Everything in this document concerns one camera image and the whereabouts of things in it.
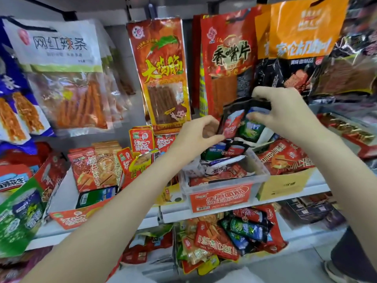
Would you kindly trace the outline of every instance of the right hand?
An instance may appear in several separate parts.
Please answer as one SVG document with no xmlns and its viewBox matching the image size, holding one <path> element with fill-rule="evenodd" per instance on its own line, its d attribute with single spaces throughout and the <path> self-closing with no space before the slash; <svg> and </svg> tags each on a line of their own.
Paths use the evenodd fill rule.
<svg viewBox="0 0 377 283">
<path fill-rule="evenodd" d="M 295 88 L 257 86 L 252 96 L 267 99 L 272 109 L 270 114 L 252 112 L 248 117 L 296 145 L 302 147 L 307 141 L 327 131 Z"/>
</svg>

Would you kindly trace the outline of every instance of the shoe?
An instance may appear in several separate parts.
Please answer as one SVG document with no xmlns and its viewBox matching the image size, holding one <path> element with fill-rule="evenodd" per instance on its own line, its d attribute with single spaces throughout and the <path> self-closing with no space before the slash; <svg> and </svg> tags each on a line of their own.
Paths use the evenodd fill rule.
<svg viewBox="0 0 377 283">
<path fill-rule="evenodd" d="M 365 281 L 355 280 L 347 275 L 344 275 L 335 267 L 331 260 L 325 262 L 325 271 L 330 279 L 336 283 L 367 283 Z"/>
</svg>

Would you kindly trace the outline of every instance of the dark pants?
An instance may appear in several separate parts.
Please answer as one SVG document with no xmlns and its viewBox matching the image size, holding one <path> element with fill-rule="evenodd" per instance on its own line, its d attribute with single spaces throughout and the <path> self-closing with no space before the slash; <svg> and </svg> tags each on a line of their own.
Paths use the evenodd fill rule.
<svg viewBox="0 0 377 283">
<path fill-rule="evenodd" d="M 377 272 L 350 227 L 331 251 L 331 260 L 339 271 L 352 279 L 377 283 Z"/>
</svg>

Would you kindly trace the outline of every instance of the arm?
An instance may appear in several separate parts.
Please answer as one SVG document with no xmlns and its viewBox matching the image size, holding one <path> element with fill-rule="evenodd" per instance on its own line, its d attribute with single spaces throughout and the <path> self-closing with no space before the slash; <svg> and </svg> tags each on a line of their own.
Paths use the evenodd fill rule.
<svg viewBox="0 0 377 283">
<path fill-rule="evenodd" d="M 252 117 L 304 149 L 324 176 L 348 223 L 377 269 L 377 177 L 341 140 L 325 128 L 295 89 L 256 87 L 253 96 L 271 101 L 269 115 Z"/>
<path fill-rule="evenodd" d="M 167 153 L 57 245 L 22 283 L 105 282 L 165 185 L 206 148 L 224 140 L 214 135 L 218 125 L 212 116 L 185 123 Z"/>
</svg>

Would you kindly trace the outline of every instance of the clear plastic bin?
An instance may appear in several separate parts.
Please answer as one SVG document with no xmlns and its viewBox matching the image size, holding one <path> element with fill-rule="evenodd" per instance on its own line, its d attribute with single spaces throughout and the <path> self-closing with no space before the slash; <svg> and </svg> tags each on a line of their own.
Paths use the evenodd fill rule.
<svg viewBox="0 0 377 283">
<path fill-rule="evenodd" d="M 246 157 L 238 163 L 247 172 L 255 171 L 256 175 L 190 187 L 189 177 L 184 171 L 179 172 L 179 185 L 192 212 L 232 206 L 256 196 L 261 184 L 269 179 L 270 173 L 252 149 L 249 148 L 244 155 Z"/>
</svg>

